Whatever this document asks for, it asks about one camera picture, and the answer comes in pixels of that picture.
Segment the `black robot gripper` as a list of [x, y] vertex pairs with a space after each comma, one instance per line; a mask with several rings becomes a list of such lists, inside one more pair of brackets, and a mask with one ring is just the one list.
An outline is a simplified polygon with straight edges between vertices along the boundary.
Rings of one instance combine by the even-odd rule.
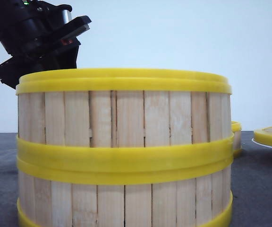
[[75, 69], [88, 16], [71, 17], [68, 4], [44, 0], [0, 0], [0, 43], [10, 59], [0, 64], [0, 82], [15, 88], [23, 75]]

